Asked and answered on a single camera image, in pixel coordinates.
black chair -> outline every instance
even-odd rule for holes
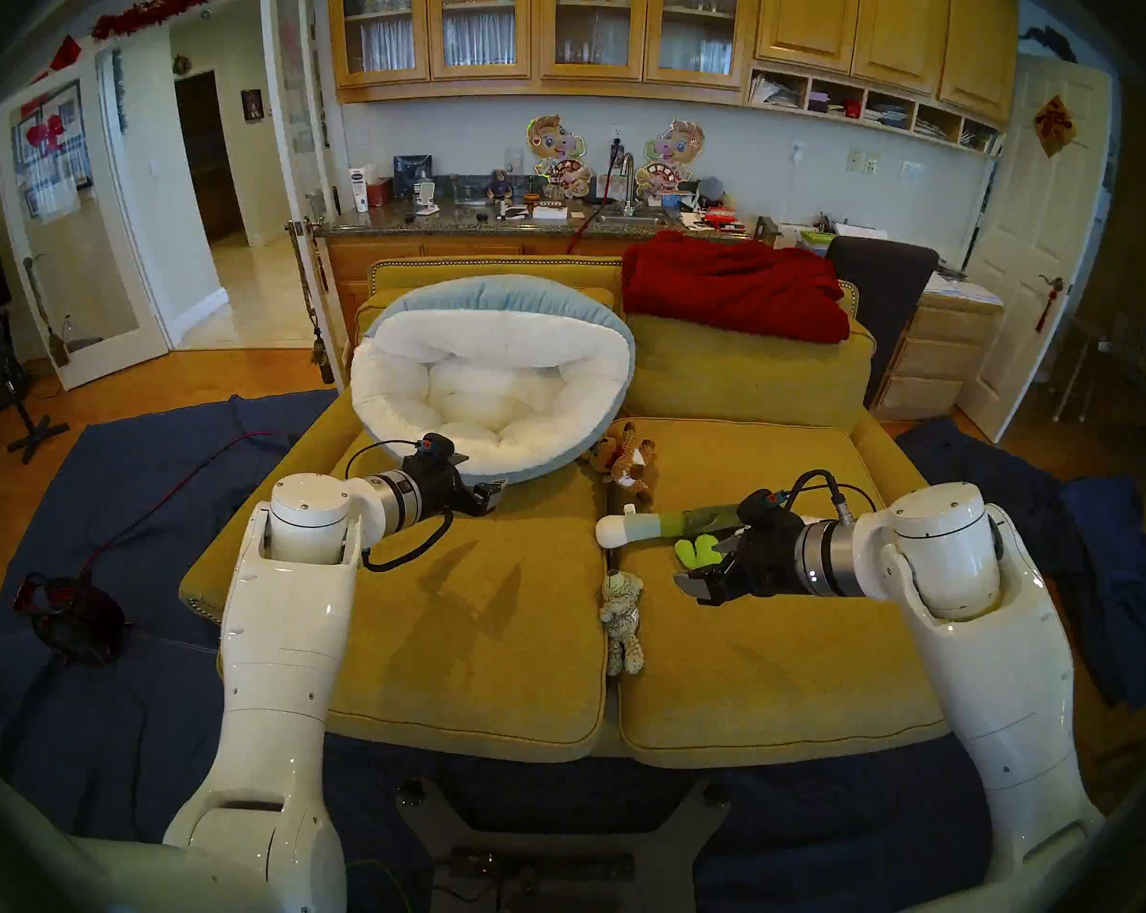
[[[940,255],[932,249],[901,241],[854,238],[838,235],[826,252],[834,276],[851,281],[861,292],[856,320],[873,334],[873,352],[865,408],[872,404],[889,367],[903,328],[915,316],[915,307],[927,286]]]

wooden floor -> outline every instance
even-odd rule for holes
[[[88,424],[125,419],[150,411],[321,387],[309,352],[297,349],[195,351],[171,353],[72,392],[60,392],[55,380],[42,380],[28,400],[32,417],[49,414],[71,431],[46,443],[28,466],[7,452],[7,441],[23,434],[13,409],[0,414],[0,585],[7,565],[32,513],[64,456]],[[1117,384],[1096,395],[1085,425],[1074,417],[1051,422],[1053,398],[1036,387],[1026,398],[1002,448],[1020,455],[1061,480],[1086,473],[1129,471],[1146,479],[1143,408]],[[986,441],[960,411],[959,427]],[[897,435],[913,423],[892,423]],[[1140,483],[1145,491],[1146,480]],[[1146,707],[1128,714],[1125,706],[1107,707],[1077,658],[1076,743],[1089,795],[1102,811],[1112,811],[1146,763]]]

granite countertop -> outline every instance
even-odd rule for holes
[[[571,217],[564,221],[549,219],[516,219],[499,221],[495,218],[495,206],[457,206],[453,199],[437,198],[439,212],[432,215],[417,215],[415,221],[406,221],[405,215],[411,212],[410,199],[395,199],[382,208],[369,212],[342,212],[336,219],[323,222],[322,235],[337,237],[342,235],[573,235],[586,215],[595,206],[572,199],[568,204]],[[573,218],[572,213],[581,212],[582,218]],[[477,220],[477,213],[490,215],[488,221]],[[586,229],[586,238],[651,238],[657,233],[675,229],[685,231],[697,238],[715,238],[719,241],[740,241],[748,237],[727,231],[689,231],[676,219],[667,219],[664,225],[631,225],[631,222],[595,221]]]

red garland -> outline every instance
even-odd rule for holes
[[[205,5],[210,0],[150,0],[138,2],[125,9],[118,16],[101,16],[91,29],[95,41],[110,39],[112,36],[132,36],[134,32],[151,25],[162,25],[173,16],[187,13],[188,9]]]

cartoon cutout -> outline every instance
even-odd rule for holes
[[[527,124],[527,141],[539,159],[535,173],[547,176],[567,198],[590,194],[590,167],[579,158],[586,156],[586,140],[560,126],[559,115],[536,117]]]
[[[704,149],[704,129],[691,120],[674,120],[670,128],[644,144],[649,162],[636,171],[642,195],[677,192],[678,183],[691,179],[691,160]]]

